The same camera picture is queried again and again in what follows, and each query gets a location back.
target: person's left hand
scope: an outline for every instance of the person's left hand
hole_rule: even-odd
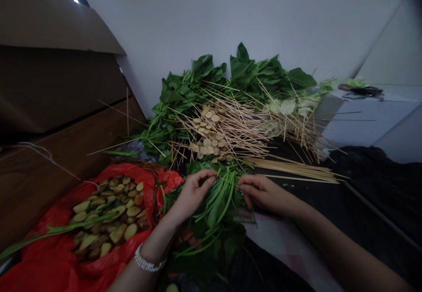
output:
[[[200,180],[205,178],[207,179],[200,186]],[[204,169],[190,175],[167,215],[174,218],[176,223],[182,224],[198,209],[216,179],[217,172],[213,170]]]

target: bracelet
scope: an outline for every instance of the bracelet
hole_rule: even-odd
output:
[[[142,245],[143,243],[139,245],[138,249],[135,252],[135,263],[138,265],[138,267],[149,272],[157,272],[161,270],[164,267],[167,258],[163,262],[160,262],[157,266],[154,263],[146,261],[140,253]]]

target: hand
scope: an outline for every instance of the hand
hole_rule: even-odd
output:
[[[202,179],[206,180],[200,186],[199,183]],[[176,223],[182,224],[198,209],[216,179],[217,172],[212,170],[201,170],[190,175],[167,215],[175,218]]]
[[[254,202],[262,209],[286,217],[295,217],[307,205],[263,175],[243,175],[237,184],[244,193],[246,205],[250,210]]]

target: string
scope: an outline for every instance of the string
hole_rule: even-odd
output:
[[[23,144],[23,146],[16,146],[16,147],[27,147],[32,149],[33,151],[35,151],[37,154],[43,156],[44,158],[46,158],[47,160],[49,160],[52,164],[58,166],[59,168],[61,168],[63,171],[67,172],[68,174],[70,174],[72,177],[74,177],[75,179],[78,179],[79,181],[82,181],[82,179],[78,178],[76,175],[74,175],[72,172],[70,172],[69,170],[67,170],[66,168],[62,167],[61,165],[59,165],[57,162],[54,161],[53,159],[53,155],[51,154],[50,151],[48,151],[46,148],[38,146],[36,144],[33,144],[31,142],[18,142],[19,144]],[[46,156],[44,153],[40,152],[39,150],[37,150],[36,148],[40,148],[42,150],[44,150],[48,156]],[[86,183],[91,183],[94,184],[97,187],[97,190],[99,190],[99,185],[96,184],[95,182],[91,182],[91,181],[87,181],[87,180],[83,180],[82,182],[86,182]]]

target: plastic bag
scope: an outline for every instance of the plastic bag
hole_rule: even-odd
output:
[[[101,292],[112,282],[135,254],[153,229],[155,177],[151,172],[135,164],[112,165],[105,169],[93,182],[100,182],[115,175],[123,174],[143,181],[144,201],[150,228],[134,235],[128,242],[106,256],[85,263],[77,263],[73,253],[71,235],[63,234],[38,240],[22,250],[22,261],[0,277],[1,291],[90,291]],[[178,187],[180,176],[171,172],[167,181],[171,187]],[[44,234],[47,226],[61,226],[68,223],[72,207],[88,198],[95,191],[95,185],[81,183],[58,200],[34,227],[31,234]]]

